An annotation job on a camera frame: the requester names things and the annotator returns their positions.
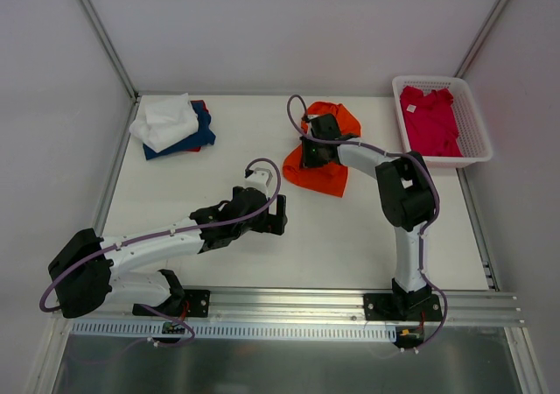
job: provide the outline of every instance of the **red wire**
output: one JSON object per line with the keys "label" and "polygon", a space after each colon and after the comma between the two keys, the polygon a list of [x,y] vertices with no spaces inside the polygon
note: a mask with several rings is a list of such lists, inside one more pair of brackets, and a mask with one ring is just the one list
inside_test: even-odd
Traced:
{"label": "red wire", "polygon": [[189,304],[189,301],[187,300],[185,302],[185,304],[183,305],[183,313],[181,314],[180,317],[178,317],[181,321],[184,321],[186,318],[186,311],[191,307],[191,304]]}
{"label": "red wire", "polygon": [[420,325],[418,327],[416,327],[414,329],[414,331],[417,331],[419,329],[422,329],[422,331],[424,330],[424,323],[426,322],[426,313],[424,311],[422,311],[422,321],[420,321]]}

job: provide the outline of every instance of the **black mounting plate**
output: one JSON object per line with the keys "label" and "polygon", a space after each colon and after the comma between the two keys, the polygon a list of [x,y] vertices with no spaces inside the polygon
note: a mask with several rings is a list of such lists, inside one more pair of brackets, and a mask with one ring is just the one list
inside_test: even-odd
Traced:
{"label": "black mounting plate", "polygon": [[189,303],[186,318],[207,318],[210,307],[210,291],[185,289],[185,301]]}
{"label": "black mounting plate", "polygon": [[392,293],[366,293],[364,299],[364,313],[366,321],[422,321],[424,312],[425,322],[439,322],[443,319],[439,297],[432,294],[424,302],[411,308],[405,315],[398,312],[393,301]]}

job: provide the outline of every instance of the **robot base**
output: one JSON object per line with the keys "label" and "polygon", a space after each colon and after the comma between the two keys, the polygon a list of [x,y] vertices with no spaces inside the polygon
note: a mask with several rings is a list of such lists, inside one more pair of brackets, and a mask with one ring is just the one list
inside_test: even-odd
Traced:
{"label": "robot base", "polygon": [[439,297],[425,286],[406,293],[393,279],[392,293],[366,293],[363,296],[367,321],[428,321],[443,319]]}

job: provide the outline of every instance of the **white plastic basket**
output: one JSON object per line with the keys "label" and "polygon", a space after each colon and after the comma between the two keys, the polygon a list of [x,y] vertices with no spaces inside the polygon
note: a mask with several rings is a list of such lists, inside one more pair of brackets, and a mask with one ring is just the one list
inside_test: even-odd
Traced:
{"label": "white plastic basket", "polygon": [[464,168],[475,162],[486,162],[493,155],[492,146],[488,138],[487,129],[476,106],[471,89],[462,79],[445,76],[397,76],[393,79],[393,93],[395,94],[396,116],[401,132],[404,151],[410,151],[409,136],[404,124],[401,109],[401,93],[407,86],[413,86],[424,91],[448,88],[453,95],[453,113],[458,127],[458,147],[463,158],[424,156],[427,166],[444,168]]}

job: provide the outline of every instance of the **pink cloth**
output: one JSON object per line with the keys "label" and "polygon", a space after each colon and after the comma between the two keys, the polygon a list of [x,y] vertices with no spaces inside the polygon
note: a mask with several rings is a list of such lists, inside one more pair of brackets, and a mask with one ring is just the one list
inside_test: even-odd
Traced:
{"label": "pink cloth", "polygon": [[407,86],[401,93],[401,108],[410,148],[424,156],[463,157],[457,145],[459,129],[453,115],[453,95],[447,89],[424,95]]}

